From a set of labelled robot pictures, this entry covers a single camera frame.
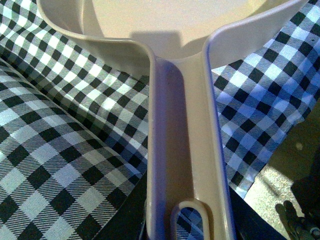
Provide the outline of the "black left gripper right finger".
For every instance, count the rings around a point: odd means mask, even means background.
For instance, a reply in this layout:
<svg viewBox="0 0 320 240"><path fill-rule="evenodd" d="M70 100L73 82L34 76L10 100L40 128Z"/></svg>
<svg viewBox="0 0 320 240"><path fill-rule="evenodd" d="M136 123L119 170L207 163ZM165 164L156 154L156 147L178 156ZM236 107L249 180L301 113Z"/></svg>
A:
<svg viewBox="0 0 320 240"><path fill-rule="evenodd" d="M286 239L260 217L231 187L229 187L229 195L237 240Z"/></svg>

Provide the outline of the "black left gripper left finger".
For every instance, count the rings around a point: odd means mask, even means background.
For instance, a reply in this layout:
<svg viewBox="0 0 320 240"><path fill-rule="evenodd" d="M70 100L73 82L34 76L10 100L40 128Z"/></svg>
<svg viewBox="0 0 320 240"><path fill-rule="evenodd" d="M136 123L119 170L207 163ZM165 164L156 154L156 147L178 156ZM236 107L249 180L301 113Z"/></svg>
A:
<svg viewBox="0 0 320 240"><path fill-rule="evenodd" d="M147 174L124 201L118 212L99 232L101 240L145 240Z"/></svg>

